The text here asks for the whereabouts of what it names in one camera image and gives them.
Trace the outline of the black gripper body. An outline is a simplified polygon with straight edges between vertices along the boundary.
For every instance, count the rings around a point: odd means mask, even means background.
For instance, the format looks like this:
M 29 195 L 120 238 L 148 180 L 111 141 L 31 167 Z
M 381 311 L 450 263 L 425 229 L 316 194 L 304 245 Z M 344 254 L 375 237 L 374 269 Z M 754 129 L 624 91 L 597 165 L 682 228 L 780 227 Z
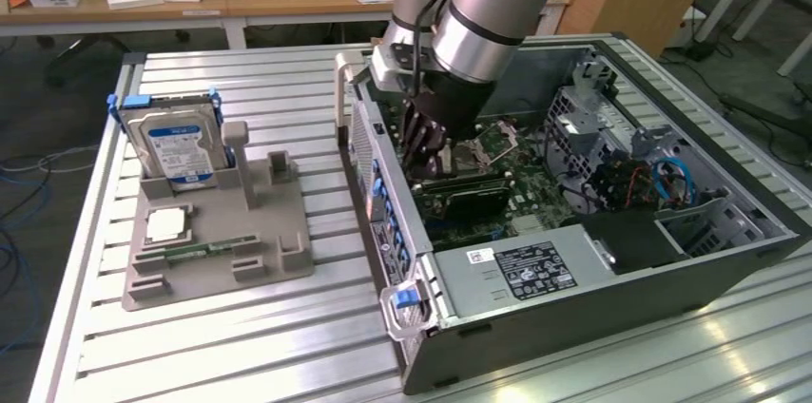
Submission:
M 458 139 L 465 135 L 495 91 L 495 82 L 473 83 L 450 73 L 429 71 L 422 77 L 417 111 Z

